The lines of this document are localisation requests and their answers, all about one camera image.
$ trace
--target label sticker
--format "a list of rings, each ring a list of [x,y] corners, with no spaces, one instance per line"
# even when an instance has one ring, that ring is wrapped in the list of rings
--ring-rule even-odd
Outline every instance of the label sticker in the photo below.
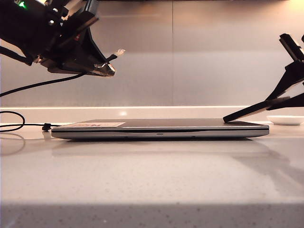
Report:
[[[73,123],[63,127],[118,127],[125,122]]]

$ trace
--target laptop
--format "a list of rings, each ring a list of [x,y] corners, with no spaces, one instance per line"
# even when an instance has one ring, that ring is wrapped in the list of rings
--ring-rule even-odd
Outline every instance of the laptop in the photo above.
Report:
[[[90,120],[52,129],[61,139],[248,138],[269,134],[269,126],[223,119]]]

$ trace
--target white dish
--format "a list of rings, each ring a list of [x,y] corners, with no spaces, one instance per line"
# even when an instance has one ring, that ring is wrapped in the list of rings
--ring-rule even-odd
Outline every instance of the white dish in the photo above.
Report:
[[[304,123],[303,115],[268,115],[267,119],[276,125],[300,125]]]

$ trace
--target black cable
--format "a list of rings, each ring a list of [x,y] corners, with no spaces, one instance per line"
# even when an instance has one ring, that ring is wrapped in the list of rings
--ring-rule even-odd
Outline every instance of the black cable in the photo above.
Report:
[[[16,128],[13,128],[13,129],[9,129],[9,130],[0,130],[0,132],[12,132],[12,131],[18,130],[18,129],[20,129],[21,127],[24,126],[24,124],[25,124],[25,118],[24,118],[24,116],[21,115],[20,113],[16,113],[16,112],[13,112],[13,111],[1,111],[0,114],[1,114],[1,113],[12,113],[12,114],[15,114],[15,115],[17,115],[17,116],[20,116],[21,119],[22,119],[22,123],[19,124],[19,127],[16,127]]]
[[[0,97],[6,96],[8,94],[12,94],[12,93],[15,93],[15,92],[18,92],[18,91],[21,91],[21,90],[25,90],[25,89],[30,89],[30,88],[34,88],[34,87],[37,87],[37,86],[41,86],[41,85],[44,86],[44,85],[48,85],[48,84],[52,84],[52,83],[58,83],[58,82],[64,82],[64,81],[76,79],[76,78],[82,77],[85,74],[86,74],[86,72],[83,72],[83,73],[80,73],[78,75],[71,76],[71,77],[64,77],[64,78],[55,79],[55,80],[51,80],[51,81],[39,82],[39,83],[32,84],[32,85],[26,85],[26,86],[23,86],[23,87],[19,87],[19,88],[12,89],[12,90],[9,90],[7,92],[1,93]]]
[[[37,86],[43,86],[43,85],[48,85],[48,84],[52,84],[52,83],[58,83],[58,82],[64,82],[64,81],[68,81],[68,80],[72,80],[72,79],[76,79],[76,78],[79,78],[83,75],[85,75],[86,72],[83,72],[83,73],[80,73],[78,75],[75,75],[75,76],[71,76],[71,77],[65,77],[65,78],[60,78],[60,79],[55,79],[55,80],[51,80],[51,81],[46,81],[46,82],[40,82],[40,83],[36,83],[36,84],[32,84],[32,85],[26,85],[26,86],[23,86],[23,87],[19,87],[19,88],[16,88],[16,89],[12,89],[12,90],[9,90],[7,92],[4,92],[4,93],[1,93],[0,94],[0,97],[2,96],[6,96],[8,94],[12,94],[12,93],[15,93],[15,92],[18,92],[18,91],[21,91],[21,90],[25,90],[25,89],[30,89],[30,88],[34,88],[34,87],[37,87]],[[21,115],[20,113],[16,113],[16,112],[13,112],[13,111],[0,111],[0,114],[2,113],[11,113],[11,114],[15,114],[19,117],[21,117],[22,119],[22,123],[19,123],[19,124],[6,124],[6,125],[0,125],[0,128],[2,127],[13,127],[13,126],[18,126],[16,128],[13,128],[13,129],[8,129],[8,130],[0,130],[0,133],[3,133],[3,132],[12,132],[12,131],[15,131],[15,130],[18,130],[20,128],[22,128],[23,126],[42,126],[42,130],[43,131],[48,131],[51,129],[51,127],[59,127],[60,125],[53,125],[53,124],[48,124],[48,123],[44,123],[44,124],[39,124],[39,123],[25,123],[25,118],[23,115]]]
[[[9,50],[6,47],[0,46],[0,54],[8,56],[12,59],[18,60],[19,62],[22,62],[22,63],[26,63],[26,64],[31,64],[32,63],[31,59],[29,59],[27,57],[20,56],[16,52],[14,52],[12,50]]]

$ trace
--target white countertop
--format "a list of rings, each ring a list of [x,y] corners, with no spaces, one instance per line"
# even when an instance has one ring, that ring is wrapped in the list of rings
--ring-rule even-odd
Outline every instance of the white countertop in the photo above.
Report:
[[[4,228],[302,228],[304,125],[226,140],[1,134]]]

